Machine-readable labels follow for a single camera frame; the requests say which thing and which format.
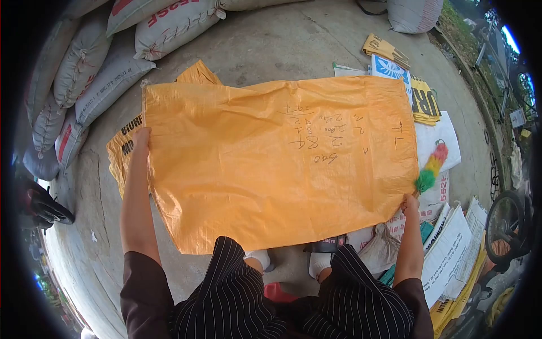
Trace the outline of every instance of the sign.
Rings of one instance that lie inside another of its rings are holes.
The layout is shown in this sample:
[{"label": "sign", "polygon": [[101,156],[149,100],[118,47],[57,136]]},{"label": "sign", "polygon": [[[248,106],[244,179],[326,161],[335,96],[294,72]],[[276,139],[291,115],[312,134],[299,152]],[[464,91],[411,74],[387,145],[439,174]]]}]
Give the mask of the sign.
[{"label": "sign", "polygon": [[526,119],[523,110],[520,108],[510,113],[510,120],[512,121],[512,128],[517,128],[525,125]]}]

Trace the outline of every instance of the concrete floor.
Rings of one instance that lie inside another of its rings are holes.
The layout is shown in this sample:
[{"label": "concrete floor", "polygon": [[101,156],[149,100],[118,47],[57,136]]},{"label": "concrete floor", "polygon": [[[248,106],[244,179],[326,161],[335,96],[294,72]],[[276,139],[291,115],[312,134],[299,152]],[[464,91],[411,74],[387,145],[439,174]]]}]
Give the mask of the concrete floor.
[{"label": "concrete floor", "polygon": [[[235,87],[330,77],[334,76],[333,61],[366,69],[370,58],[360,49],[369,33],[375,33],[410,58],[411,73],[436,90],[440,109],[450,115],[463,159],[450,171],[450,200],[460,200],[466,208],[476,194],[489,209],[489,146],[481,113],[466,83],[426,34],[405,35],[389,28],[386,15],[364,15],[351,0],[229,12],[226,20],[158,60],[159,69],[144,79],[151,83],[173,81],[198,59],[225,85]],[[140,113],[140,94],[139,86],[133,86],[92,124],[78,159],[52,183],[59,201],[75,212],[76,223],[58,224],[47,231],[49,260],[65,292],[100,338],[126,337],[119,302],[121,199],[108,170],[105,145]],[[201,282],[210,256],[180,254],[152,199],[151,206],[163,268],[173,300],[179,302]],[[298,295],[317,293],[317,283],[306,273],[301,246],[273,249],[271,255],[278,267],[264,276],[265,283],[286,282],[285,289]]]}]

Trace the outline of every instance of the foot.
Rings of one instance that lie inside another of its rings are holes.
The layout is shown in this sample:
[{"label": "foot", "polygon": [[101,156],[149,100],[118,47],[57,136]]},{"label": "foot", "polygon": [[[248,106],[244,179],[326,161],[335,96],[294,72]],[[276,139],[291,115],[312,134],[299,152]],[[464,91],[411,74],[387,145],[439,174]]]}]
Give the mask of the foot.
[{"label": "foot", "polygon": [[320,272],[331,267],[331,253],[311,253],[311,258],[308,263],[308,274],[318,280]]},{"label": "foot", "polygon": [[258,260],[262,265],[262,269],[264,272],[271,272],[272,268],[274,268],[271,265],[271,258],[269,257],[267,250],[245,251],[244,259],[247,258],[254,258]]}]

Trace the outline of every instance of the black pinstripe clothing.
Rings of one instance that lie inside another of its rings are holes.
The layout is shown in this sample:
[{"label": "black pinstripe clothing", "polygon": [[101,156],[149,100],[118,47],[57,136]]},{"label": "black pinstripe clothing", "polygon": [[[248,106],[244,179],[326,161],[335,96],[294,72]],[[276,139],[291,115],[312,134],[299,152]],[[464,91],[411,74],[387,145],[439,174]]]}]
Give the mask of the black pinstripe clothing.
[{"label": "black pinstripe clothing", "polygon": [[[234,240],[218,238],[203,282],[187,300],[173,306],[162,268],[143,254],[128,252],[121,291],[128,336],[433,337],[420,280],[408,279],[391,289],[373,279],[350,245],[341,247],[333,257],[332,273],[323,281],[317,297],[287,304],[264,297],[260,273],[246,265],[243,256],[243,249]],[[137,262],[153,268],[135,267]],[[150,297],[146,289],[153,289]]]}]

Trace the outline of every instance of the bag pile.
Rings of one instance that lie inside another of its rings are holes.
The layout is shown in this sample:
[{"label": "bag pile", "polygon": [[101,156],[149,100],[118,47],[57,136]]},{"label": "bag pile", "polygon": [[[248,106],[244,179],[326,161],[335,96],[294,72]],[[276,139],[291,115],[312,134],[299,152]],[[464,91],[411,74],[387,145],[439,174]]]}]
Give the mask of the bag pile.
[{"label": "bag pile", "polygon": [[55,148],[52,147],[42,152],[41,157],[39,157],[32,141],[28,143],[27,150],[24,153],[23,165],[33,176],[45,181],[52,181],[60,170],[59,162],[56,160]]},{"label": "bag pile", "polygon": [[134,30],[116,34],[109,53],[94,80],[75,102],[77,122],[85,129],[120,98],[143,75],[155,68],[154,62],[133,58]]},{"label": "bag pile", "polygon": [[56,103],[53,93],[49,92],[47,102],[38,114],[32,131],[34,148],[40,159],[43,157],[43,152],[48,151],[55,144],[65,117],[66,109],[61,108]]},{"label": "bag pile", "polygon": [[107,22],[107,36],[129,28],[175,0],[115,0]]},{"label": "bag pile", "polygon": [[58,21],[41,49],[24,99],[31,127],[34,127],[34,122],[47,101],[56,71],[78,25],[79,19]]},{"label": "bag pile", "polygon": [[106,37],[109,8],[104,6],[86,15],[72,39],[55,76],[55,100],[69,108],[91,84],[109,51]]},{"label": "bag pile", "polygon": [[88,129],[79,125],[74,110],[69,110],[62,131],[55,141],[56,158],[63,172],[72,164],[87,136]]},{"label": "bag pile", "polygon": [[226,13],[216,0],[177,1],[137,24],[135,59],[158,60],[205,32]]},{"label": "bag pile", "polygon": [[301,1],[305,0],[218,0],[220,7],[226,11],[247,11],[267,6]]}]

